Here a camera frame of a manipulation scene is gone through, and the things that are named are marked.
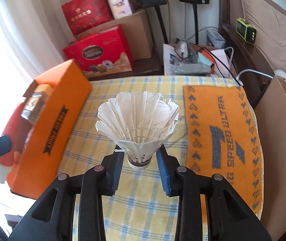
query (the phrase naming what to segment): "red box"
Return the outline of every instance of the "red box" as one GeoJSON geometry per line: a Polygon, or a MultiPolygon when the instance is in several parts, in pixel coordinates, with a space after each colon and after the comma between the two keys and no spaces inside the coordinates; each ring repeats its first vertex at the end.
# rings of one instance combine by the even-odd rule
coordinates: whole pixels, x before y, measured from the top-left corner
{"type": "Polygon", "coordinates": [[[75,59],[87,78],[131,71],[134,64],[120,24],[73,42],[63,51],[75,59]]]}
{"type": "Polygon", "coordinates": [[[72,0],[62,8],[74,35],[114,20],[107,0],[72,0]]]}

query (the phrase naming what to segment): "black pole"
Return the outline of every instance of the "black pole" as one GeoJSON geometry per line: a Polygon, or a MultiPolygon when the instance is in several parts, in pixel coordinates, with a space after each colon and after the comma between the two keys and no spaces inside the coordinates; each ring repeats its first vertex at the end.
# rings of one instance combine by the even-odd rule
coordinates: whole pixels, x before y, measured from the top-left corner
{"type": "Polygon", "coordinates": [[[199,24],[197,21],[197,5],[193,4],[194,23],[195,23],[195,44],[199,44],[199,24]]]}
{"type": "Polygon", "coordinates": [[[167,36],[166,36],[165,26],[164,26],[160,7],[157,5],[157,6],[154,6],[154,8],[155,8],[155,11],[157,13],[157,17],[158,17],[160,25],[161,25],[164,42],[165,42],[165,44],[169,44],[169,41],[168,41],[167,36]]]}

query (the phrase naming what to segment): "silver screw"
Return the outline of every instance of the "silver screw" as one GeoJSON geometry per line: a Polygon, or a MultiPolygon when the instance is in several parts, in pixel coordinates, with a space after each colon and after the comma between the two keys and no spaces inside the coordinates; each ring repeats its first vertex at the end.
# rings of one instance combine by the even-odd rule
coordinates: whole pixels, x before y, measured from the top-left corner
{"type": "Polygon", "coordinates": [[[59,180],[65,180],[65,179],[67,179],[67,174],[65,174],[65,173],[59,174],[59,175],[58,175],[58,179],[59,179],[59,180]]]}
{"type": "Polygon", "coordinates": [[[104,167],[102,165],[97,165],[94,167],[94,170],[97,171],[97,172],[100,172],[104,169],[104,167]]]}
{"type": "Polygon", "coordinates": [[[221,174],[215,174],[214,179],[220,181],[223,179],[223,176],[221,174]]]}
{"type": "Polygon", "coordinates": [[[178,167],[178,172],[186,172],[186,167],[184,167],[184,166],[179,166],[178,167]]]}

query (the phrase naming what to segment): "orange box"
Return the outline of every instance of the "orange box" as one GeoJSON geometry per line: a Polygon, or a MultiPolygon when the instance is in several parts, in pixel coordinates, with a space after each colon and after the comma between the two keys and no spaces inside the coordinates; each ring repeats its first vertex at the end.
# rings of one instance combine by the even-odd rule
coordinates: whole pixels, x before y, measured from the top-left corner
{"type": "Polygon", "coordinates": [[[14,165],[6,178],[11,192],[33,199],[37,199],[55,179],[70,132],[92,90],[92,85],[73,60],[35,78],[24,94],[25,103],[40,84],[49,84],[54,91],[32,131],[32,125],[21,118],[14,165]]]}

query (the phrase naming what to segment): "curtain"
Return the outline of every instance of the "curtain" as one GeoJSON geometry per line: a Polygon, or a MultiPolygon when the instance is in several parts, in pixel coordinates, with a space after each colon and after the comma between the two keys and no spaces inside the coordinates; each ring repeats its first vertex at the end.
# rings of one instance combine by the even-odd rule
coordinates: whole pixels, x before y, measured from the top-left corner
{"type": "Polygon", "coordinates": [[[0,130],[31,81],[75,41],[61,0],[0,0],[0,130]]]}

